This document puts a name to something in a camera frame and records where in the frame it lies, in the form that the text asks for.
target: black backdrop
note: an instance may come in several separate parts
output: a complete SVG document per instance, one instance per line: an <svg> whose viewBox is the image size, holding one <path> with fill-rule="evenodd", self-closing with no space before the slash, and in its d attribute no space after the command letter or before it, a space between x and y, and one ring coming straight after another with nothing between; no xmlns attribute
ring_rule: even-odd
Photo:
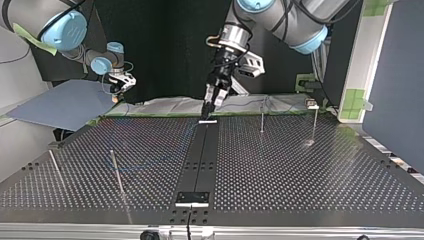
<svg viewBox="0 0 424 240"><path fill-rule="evenodd" d="M138 84L128 102L157 97L203 97L214 50L205 39L222 27L230 0L97 0L108 41L125 45ZM311 73L308 56L289 49L256 27L252 51L264 57L266 75L241 79L252 93L290 93L296 75Z"/></svg>

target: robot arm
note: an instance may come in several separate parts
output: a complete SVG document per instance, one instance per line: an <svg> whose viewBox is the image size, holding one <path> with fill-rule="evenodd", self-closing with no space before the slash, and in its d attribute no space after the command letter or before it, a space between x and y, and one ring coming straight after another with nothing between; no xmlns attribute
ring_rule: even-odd
<svg viewBox="0 0 424 240"><path fill-rule="evenodd" d="M350 0L233 0L224 27L207 44L217 48L213 71L208 75L202 119L221 106L232 85L234 70L248 77L265 73L262 58L250 52L249 40L256 24L263 26L290 48L310 54L327 37L327 23Z"/></svg>
<svg viewBox="0 0 424 240"><path fill-rule="evenodd" d="M87 20L78 9L86 0L0 0L0 26L13 32L16 23L39 41L68 59L90 66L98 75L108 75L111 93L119 95L136 84L124 70L124 47L112 42L107 52L86 48L82 42Z"/></svg>

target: metal bracket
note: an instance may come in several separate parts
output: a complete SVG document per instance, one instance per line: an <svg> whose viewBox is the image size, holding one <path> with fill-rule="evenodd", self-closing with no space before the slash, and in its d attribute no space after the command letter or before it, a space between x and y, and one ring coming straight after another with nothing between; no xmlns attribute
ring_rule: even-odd
<svg viewBox="0 0 424 240"><path fill-rule="evenodd" d="M364 109L366 111L372 111L374 108L374 105L370 102L368 102L367 100L364 99Z"/></svg>
<svg viewBox="0 0 424 240"><path fill-rule="evenodd" d="M209 207L208 192L180 192L178 193L176 207L203 208Z"/></svg>
<svg viewBox="0 0 424 240"><path fill-rule="evenodd" d="M247 91L234 76L231 76L231 81L233 82L231 87L239 96L249 96L249 91Z"/></svg>

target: perforated metal table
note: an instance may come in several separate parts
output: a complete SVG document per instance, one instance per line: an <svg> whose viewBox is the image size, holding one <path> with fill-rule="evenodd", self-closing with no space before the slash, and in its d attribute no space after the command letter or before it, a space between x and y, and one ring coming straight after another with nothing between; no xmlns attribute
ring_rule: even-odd
<svg viewBox="0 0 424 240"><path fill-rule="evenodd" d="M424 229L424 187L320 115L117 118L84 129L0 184L0 222ZM119 190L110 150L125 195ZM180 192L209 207L175 207Z"/></svg>

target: white wall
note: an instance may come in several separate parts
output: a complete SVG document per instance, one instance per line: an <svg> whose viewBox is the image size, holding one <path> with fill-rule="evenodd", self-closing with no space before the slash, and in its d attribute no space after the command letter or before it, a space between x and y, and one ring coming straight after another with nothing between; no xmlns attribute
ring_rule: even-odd
<svg viewBox="0 0 424 240"><path fill-rule="evenodd" d="M0 28L0 182L33 161L47 150L54 141L52 128L20 121L4 116L17 105L48 90L30 52L24 59L17 59L28 51L28 44L15 34Z"/></svg>
<svg viewBox="0 0 424 240"><path fill-rule="evenodd" d="M348 89L363 89L365 90L365 100L368 101L369 99L391 10L392 5L389 5L384 15L372 17L363 16L359 22L340 104L341 111L343 111L345 93ZM340 118L339 120L343 123L362 123L365 112L366 111L361 112L358 120Z"/></svg>

